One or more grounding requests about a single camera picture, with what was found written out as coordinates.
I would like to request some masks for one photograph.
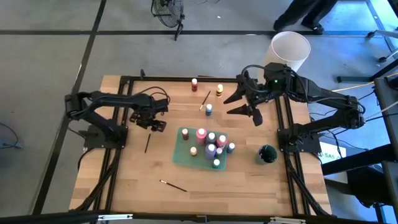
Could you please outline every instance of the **shoe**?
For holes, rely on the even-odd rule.
[[[280,22],[278,22],[278,20],[276,20],[275,22],[274,22],[274,30],[276,31],[276,32],[281,32],[281,31],[283,31],[283,29],[286,27],[286,25],[282,25],[282,24],[280,24]]]
[[[310,28],[316,35],[322,35],[323,34],[323,27],[321,24],[313,24],[313,23],[309,23],[309,22],[301,22],[301,25]]]

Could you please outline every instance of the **robotic arm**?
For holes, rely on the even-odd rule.
[[[258,84],[249,77],[250,67],[264,69],[265,84]],[[228,114],[243,114],[252,116],[254,125],[262,124],[262,116],[256,106],[286,94],[291,100],[302,103],[321,103],[336,108],[334,115],[308,124],[293,124],[284,131],[284,138],[290,144],[296,145],[302,141],[303,135],[311,135],[332,128],[356,129],[364,125],[365,108],[353,96],[346,96],[317,86],[313,81],[298,76],[291,68],[280,63],[270,63],[265,67],[249,65],[237,75],[236,91],[224,101],[224,104],[246,97],[248,104],[228,111]]]
[[[130,121],[152,131],[162,132],[166,122],[156,120],[156,114],[168,111],[169,97],[155,100],[145,93],[132,96],[123,96],[94,91],[92,93],[81,92],[65,96],[65,108],[68,118],[73,120],[84,119],[92,124],[87,131],[80,131],[84,135],[85,147],[123,148],[126,143],[127,126],[119,126],[112,119],[105,119],[94,110],[102,106],[128,107],[134,110]]]

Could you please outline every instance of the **green tray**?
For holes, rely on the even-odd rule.
[[[177,132],[177,140],[175,141],[175,148],[173,153],[173,162],[176,164],[180,164],[183,166],[190,166],[196,168],[204,168],[204,169],[213,169],[213,170],[224,170],[226,165],[226,149],[223,150],[223,153],[217,157],[220,160],[220,165],[218,168],[213,167],[213,160],[208,160],[205,158],[205,147],[199,146],[197,144],[197,129],[195,128],[187,128],[189,133],[189,139],[184,140],[182,138],[181,131],[186,127],[181,127]],[[216,132],[206,130],[207,133],[213,132],[216,136],[225,135],[228,139],[228,135],[226,133]],[[191,147],[195,146],[198,149],[198,154],[196,156],[192,156],[190,153]]]

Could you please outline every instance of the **red paint bottle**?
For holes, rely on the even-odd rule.
[[[192,91],[198,90],[198,80],[196,78],[192,78]]]

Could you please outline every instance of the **black pants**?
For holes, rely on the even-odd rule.
[[[317,25],[327,15],[337,0],[293,0],[277,22],[283,26],[295,24],[303,16],[306,24]]]

